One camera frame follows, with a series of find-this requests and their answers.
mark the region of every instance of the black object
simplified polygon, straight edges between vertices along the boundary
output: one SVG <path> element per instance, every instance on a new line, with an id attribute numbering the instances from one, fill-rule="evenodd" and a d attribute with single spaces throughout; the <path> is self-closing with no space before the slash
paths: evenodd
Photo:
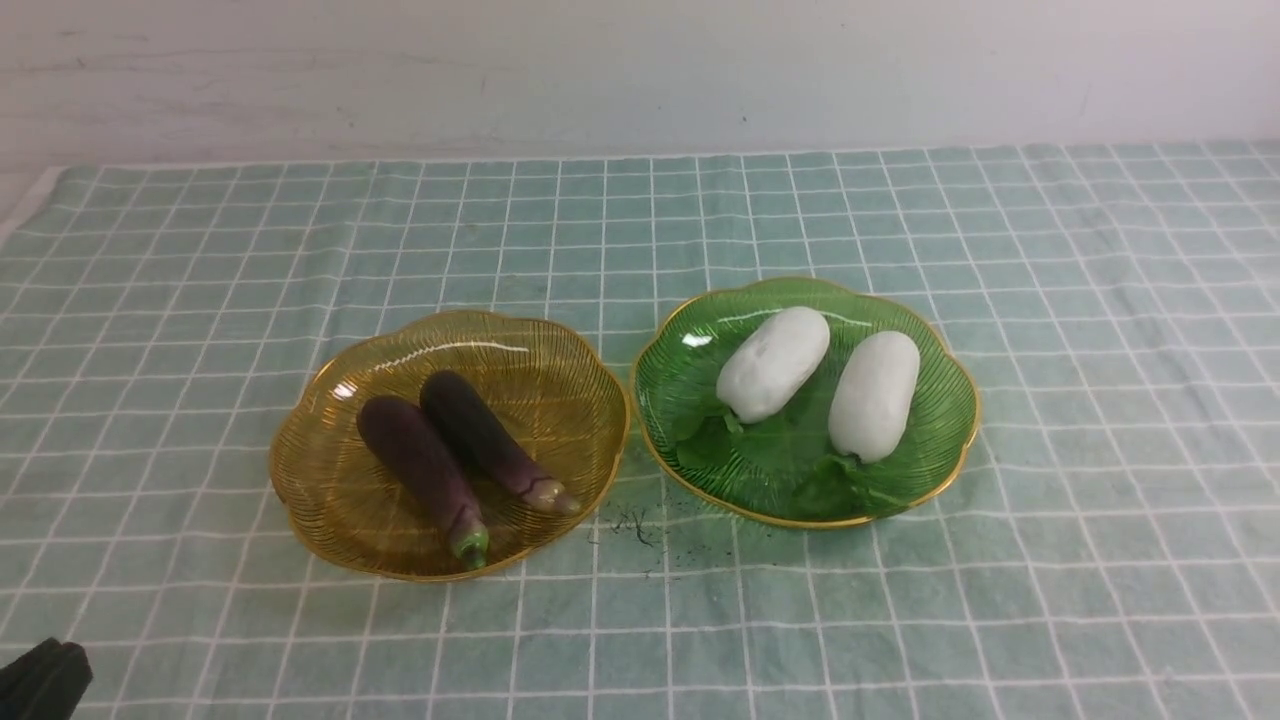
<path id="1" fill-rule="evenodd" d="M 0 667 L 0 720 L 70 720 L 92 682 L 84 648 L 49 638 Z"/>

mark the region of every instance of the green glass plate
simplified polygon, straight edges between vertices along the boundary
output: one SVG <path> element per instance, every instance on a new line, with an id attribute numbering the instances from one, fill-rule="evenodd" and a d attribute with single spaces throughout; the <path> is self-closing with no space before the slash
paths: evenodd
<path id="1" fill-rule="evenodd" d="M 823 313 L 831 345 L 786 407 L 737 425 L 716 400 L 721 366 L 774 311 Z M 870 465 L 840 457 L 827 434 L 836 383 L 854 347 L 899 331 L 920 348 L 906 432 Z M 695 495 L 776 525 L 840 528 L 895 515 L 946 489 L 978 433 L 982 401 L 941 336 L 908 307 L 813 278 L 776 278 L 700 295 L 681 305 L 631 372 L 645 443 Z"/>

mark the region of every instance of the gold rim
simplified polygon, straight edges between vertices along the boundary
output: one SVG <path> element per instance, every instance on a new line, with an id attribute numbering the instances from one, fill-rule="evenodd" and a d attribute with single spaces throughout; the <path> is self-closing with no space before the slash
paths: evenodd
<path id="1" fill-rule="evenodd" d="M 330 366 L 333 366 L 338 356 L 343 355 L 344 352 L 356 350 L 357 347 L 364 347 L 366 345 L 371 345 L 375 342 L 388 341 L 397 336 L 408 333 L 419 328 L 420 325 L 425 325 L 436 320 L 442 315 L 466 315 L 466 314 L 486 315 L 490 318 L 498 318 L 500 320 L 530 323 L 535 325 L 538 324 L 549 325 L 563 333 L 567 333 L 576 342 L 581 343 L 584 348 L 586 348 L 586 355 L 588 357 L 591 359 L 591 363 L 594 363 L 595 370 L 604 373 L 604 375 L 609 378 L 613 386 L 618 388 L 618 395 L 622 396 L 622 405 L 623 405 L 622 442 L 618 445 L 618 450 L 613 455 L 613 466 L 609 469 L 608 478 L 605 478 L 603 487 L 600 488 L 600 492 L 595 493 L 595 498 L 591 500 L 589 503 L 586 503 L 582 507 L 582 510 L 576 516 L 573 516 L 572 521 L 564 525 L 564 528 L 561 532 L 548 537 L 544 542 L 539 544 L 526 547 L 511 555 L 509 557 L 504 557 L 497 562 L 492 562 L 476 570 L 466 570 L 463 573 L 454 573 L 452 575 L 411 575 L 407 573 L 396 573 L 389 570 L 370 570 L 367 568 L 360 568 L 351 562 L 344 562 L 342 560 L 333 559 L 328 552 L 323 551 L 319 546 L 316 546 L 307 534 L 305 534 L 303 528 L 294 519 L 293 512 L 289 511 L 289 503 L 284 501 L 284 495 L 282 495 L 280 482 L 275 477 L 275 466 L 276 466 L 275 459 L 276 454 L 279 452 L 279 443 L 282 442 L 282 438 L 284 436 L 284 428 L 289 424 L 289 421 L 293 419 L 296 414 L 303 411 L 303 406 L 307 404 L 307 398 L 314 397 L 314 395 L 316 393 L 316 384 L 324 377 L 325 372 L 328 372 Z M 457 310 L 444 310 L 442 313 L 433 313 L 425 318 L 413 320 L 412 323 L 399 328 L 398 331 L 392 331 L 389 333 L 362 340 L 342 350 L 340 352 L 338 352 L 338 355 L 330 357 L 324 365 L 320 366 L 319 370 L 316 370 L 316 373 L 311 377 L 311 379 L 307 380 L 307 386 L 302 388 L 302 395 L 298 398 L 297 405 L 294 405 L 293 410 L 291 410 L 289 414 L 285 415 L 284 421 L 282 421 L 280 427 L 275 430 L 275 436 L 271 438 L 271 445 L 268 448 L 266 461 L 268 461 L 268 475 L 271 479 L 271 488 L 275 491 L 275 497 L 280 500 L 280 505 L 284 506 L 285 514 L 288 515 L 289 519 L 289 529 L 293 532 L 293 537 L 296 537 L 298 542 L 301 542 L 302 546 L 306 547 L 307 551 L 310 551 L 316 557 L 326 562 L 330 562 L 333 565 L 337 565 L 339 568 L 344 568 L 347 570 L 353 570 L 356 573 L 364 573 L 369 575 L 379 575 L 383 578 L 393 578 L 397 580 L 408 580 L 415 583 L 449 583 L 454 580 L 468 580 L 472 578 L 479 578 L 481 575 L 488 575 L 490 573 L 497 573 L 498 570 L 502 570 L 504 568 L 509 568 L 511 565 L 515 565 L 516 562 L 529 557 L 534 552 L 547 547 L 548 544 L 564 537 L 566 534 L 576 529 L 579 525 L 581 525 L 582 521 L 590 518 L 591 514 L 595 512 L 595 510 L 600 506 L 600 503 L 604 502 L 604 497 L 609 493 L 609 491 L 613 488 L 613 483 L 618 479 L 618 469 L 622 466 L 622 459 L 626 455 L 627 442 L 630 437 L 631 437 L 631 398 L 627 396 L 627 388 L 622 384 L 618 377 L 612 370 L 609 370 L 609 366 L 604 364 L 604 360 L 602 360 L 600 356 L 595 352 L 595 348 L 591 347 L 591 343 L 586 342 L 586 338 L 584 338 L 576 331 L 564 324 L 557 323 L 554 320 L 547 320 L 543 318 L 516 318 L 512 315 L 504 315 L 502 313 L 492 313 L 489 310 L 457 309 Z"/>
<path id="2" fill-rule="evenodd" d="M 810 278 L 810 277 L 806 277 L 806 275 L 781 275 L 781 277 L 776 277 L 776 278 L 767 278 L 767 279 L 763 279 L 763 281 L 755 281 L 754 283 L 749 283 L 749 284 L 745 284 L 745 286 L 741 286 L 741 287 L 731 287 L 731 288 L 724 288 L 724 290 L 712 290 L 712 291 L 704 292 L 701 295 L 696 295 L 694 297 L 690 297 L 689 300 L 681 302 L 675 310 L 671 311 L 671 314 L 667 315 L 667 319 L 663 320 L 662 324 L 658 325 L 658 329 L 653 333 L 653 338 L 648 343 L 645 343 L 644 348 L 640 350 L 640 354 L 636 355 L 636 359 L 631 363 L 631 378 L 628 379 L 628 388 L 631 391 L 631 398 L 635 400 L 639 396 L 639 388 L 636 387 L 636 378 L 637 378 L 639 370 L 640 370 L 640 361 L 644 359 L 645 355 L 649 354 L 649 350 L 658 342 L 658 340 L 662 338 L 663 333 L 666 333 L 666 331 L 667 331 L 667 325 L 671 324 L 671 322 L 676 318 L 676 315 L 678 315 L 680 313 L 682 313 L 686 307 L 689 307 L 694 302 L 699 302 L 699 301 L 705 300 L 708 297 L 716 297 L 718 295 L 732 295 L 732 293 L 737 293 L 737 292 L 746 292 L 746 291 L 749 291 L 751 288 L 758 288 L 760 286 L 774 283 L 774 282 L 780 282 L 780 281 L 781 282 L 786 282 L 786 281 L 791 281 L 791 282 L 804 281 L 804 282 L 820 283 L 820 284 L 829 286 L 829 287 L 832 287 L 835 290 L 838 290 L 841 292 L 845 292 L 847 295 L 851 295 L 854 297 L 865 297 L 868 300 L 873 300 L 873 301 L 878 301 L 878 302 L 887 302 L 890 305 L 896 305 L 897 307 L 900 307 L 901 310 L 904 310 L 905 313 L 908 313 L 909 315 L 911 315 L 913 318 L 915 318 L 916 320 L 919 320 L 925 328 L 928 328 L 929 333 L 933 336 L 933 340 L 937 341 L 938 347 L 942 348 L 943 355 L 946 355 L 946 357 L 948 360 L 951 360 L 952 363 L 955 363 L 955 365 L 957 368 L 960 368 L 960 372 L 964 373 L 965 380 L 969 383 L 969 387 L 973 388 L 973 396 L 974 396 L 973 427 L 969 429 L 969 438 L 965 439 L 964 446 L 960 448 L 960 459 L 956 460 L 956 466 L 951 470 L 951 474 L 948 474 L 947 478 L 938 484 L 938 487 L 936 487 L 932 491 L 924 493 L 919 498 L 909 502 L 908 506 L 906 506 L 906 509 L 910 510 L 913 507 L 919 507 L 920 505 L 924 505 L 925 502 L 928 502 L 928 501 L 933 500 L 934 497 L 942 495 L 942 491 L 945 491 L 948 487 L 951 487 L 951 483 L 954 483 L 956 480 L 956 478 L 960 477 L 960 473 L 964 470 L 965 460 L 968 460 L 968 457 L 969 457 L 969 450 L 973 447 L 974 441 L 978 439 L 978 428 L 982 427 L 982 393 L 978 392 L 978 383 L 975 383 L 973 380 L 973 375 L 969 374 L 969 369 L 965 368 L 964 364 L 960 363 L 960 360 L 956 359 L 956 356 L 951 352 L 951 348 L 947 347 L 947 343 L 942 338 L 942 334 L 938 333 L 938 331 L 933 328 L 933 324 L 929 323 L 928 320 L 925 320 L 923 315 L 920 315 L 915 310 L 911 310 L 906 305 L 902 305 L 901 302 L 895 302 L 892 300 L 887 300 L 884 297 L 877 297 L 874 295 L 865 295 L 865 293 L 861 293 L 861 292 L 854 292 L 854 291 L 849 290 L 847 287 L 845 287 L 845 286 L 842 286 L 840 283 L 835 283 L 835 282 L 828 281 L 828 279 Z M 640 413 L 640 410 L 639 410 L 639 402 L 636 402 L 636 413 Z M 728 510 L 731 512 L 736 512 L 739 515 L 742 515 L 744 518 L 749 518 L 749 519 L 755 520 L 758 523 L 764 523 L 764 524 L 768 524 L 768 525 L 776 525 L 776 527 L 781 527 L 781 528 L 797 528 L 797 529 L 804 529 L 804 530 L 835 530 L 835 529 L 840 529 L 840 528 L 854 528 L 854 527 L 858 527 L 858 525 L 865 525 L 867 523 L 870 523 L 873 520 L 878 520 L 879 519 L 879 518 L 876 518 L 873 515 L 860 515 L 858 518 L 846 518 L 844 520 L 791 520 L 791 519 L 787 519 L 787 518 L 777 518 L 777 516 L 773 516 L 773 515 L 764 515 L 764 514 L 756 512 L 754 510 L 748 510 L 745 507 L 739 507 L 737 505 L 733 505 L 732 502 L 724 501 L 724 500 L 722 500 L 719 497 L 716 497 L 714 495 L 710 495 L 709 492 L 699 488 L 694 483 L 691 483 L 687 479 L 685 479 L 685 477 L 681 475 L 678 471 L 676 471 L 675 468 L 672 468 L 671 465 L 668 465 L 667 461 L 662 459 L 662 454 L 659 454 L 658 448 L 653 445 L 653 438 L 649 437 L 649 424 L 645 423 L 643 419 L 640 421 L 640 437 L 644 439 L 645 447 L 649 448 L 649 455 L 652 455 L 653 459 L 658 462 L 658 466 L 660 466 L 663 469 L 663 471 L 666 471 L 672 478 L 676 478 L 676 480 L 681 486 L 684 486 L 685 489 L 687 489 L 689 492 L 691 492 L 695 496 L 700 497 L 701 500 L 705 500 L 707 502 L 710 502 L 712 505 L 716 505 L 718 507 L 723 507 L 724 510 Z"/>

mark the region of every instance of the green leaf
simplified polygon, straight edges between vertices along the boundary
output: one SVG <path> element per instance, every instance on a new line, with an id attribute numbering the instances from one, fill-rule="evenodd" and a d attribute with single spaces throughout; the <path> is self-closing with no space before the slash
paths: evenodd
<path id="1" fill-rule="evenodd" d="M 724 413 L 724 427 L 728 428 L 728 432 L 732 434 L 742 434 L 742 423 L 739 421 L 737 415 L 732 411 Z"/>
<path id="2" fill-rule="evenodd" d="M 724 404 L 717 400 L 714 396 L 704 397 L 695 404 L 686 413 L 677 415 L 671 423 L 671 432 L 667 437 L 672 442 L 682 442 L 690 439 L 699 432 L 701 432 L 703 424 L 707 418 L 719 416 L 723 414 L 731 414 L 724 407 Z"/>
<path id="3" fill-rule="evenodd" d="M 796 425 L 786 411 L 742 427 L 732 439 L 737 454 L 751 465 L 790 477 L 808 471 L 809 459 L 820 456 L 828 443 L 824 424 L 814 432 Z"/>
<path id="4" fill-rule="evenodd" d="M 873 488 L 859 462 L 828 454 L 791 493 L 795 512 L 813 518 L 847 518 L 855 514 L 893 515 L 908 509 L 901 498 Z"/>
<path id="5" fill-rule="evenodd" d="M 692 436 L 676 443 L 676 459 L 685 468 L 714 468 L 732 460 L 730 430 L 716 415 L 704 415 Z"/>

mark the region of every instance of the white radish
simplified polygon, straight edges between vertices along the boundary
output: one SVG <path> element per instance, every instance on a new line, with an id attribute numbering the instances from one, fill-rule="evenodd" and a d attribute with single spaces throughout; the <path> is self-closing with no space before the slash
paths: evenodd
<path id="1" fill-rule="evenodd" d="M 780 310 L 721 368 L 716 397 L 740 423 L 768 419 L 813 375 L 829 343 L 822 313 L 804 306 Z"/>
<path id="2" fill-rule="evenodd" d="M 827 416 L 836 450 L 863 462 L 888 457 L 906 430 L 919 374 L 920 350 L 910 337 L 887 331 L 858 343 Z"/>

